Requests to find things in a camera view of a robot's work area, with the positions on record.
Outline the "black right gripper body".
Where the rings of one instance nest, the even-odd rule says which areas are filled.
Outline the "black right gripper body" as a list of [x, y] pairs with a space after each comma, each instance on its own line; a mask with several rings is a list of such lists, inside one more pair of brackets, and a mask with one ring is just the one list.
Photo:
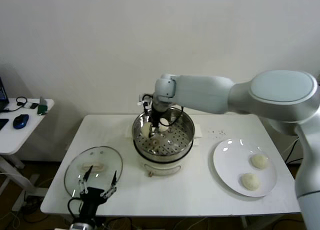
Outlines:
[[163, 115], [163, 112], [156, 110], [153, 106], [151, 107], [149, 121], [151, 122], [153, 128], [159, 127], [159, 123], [162, 115]]

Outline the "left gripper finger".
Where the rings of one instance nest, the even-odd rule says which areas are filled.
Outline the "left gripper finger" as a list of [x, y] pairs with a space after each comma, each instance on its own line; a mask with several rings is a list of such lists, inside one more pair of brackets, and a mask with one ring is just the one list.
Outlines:
[[80, 194], [88, 194], [89, 190], [88, 190], [88, 186], [87, 186], [87, 181], [89, 179], [89, 176], [92, 172], [93, 169], [93, 165], [91, 165], [89, 167], [89, 169], [85, 172], [85, 174], [83, 175], [82, 178], [79, 179], [78, 181], [78, 185], [79, 185], [79, 189], [80, 189]]
[[114, 172], [110, 187], [101, 193], [102, 197], [111, 197], [117, 191], [117, 171]]

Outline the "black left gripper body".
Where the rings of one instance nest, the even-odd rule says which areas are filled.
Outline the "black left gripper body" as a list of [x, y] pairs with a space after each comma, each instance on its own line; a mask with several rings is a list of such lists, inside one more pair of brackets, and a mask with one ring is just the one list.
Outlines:
[[107, 201], [109, 190], [95, 187], [88, 187], [87, 193], [81, 193], [83, 202], [79, 212], [79, 219], [82, 222], [89, 222], [96, 217], [98, 207]]

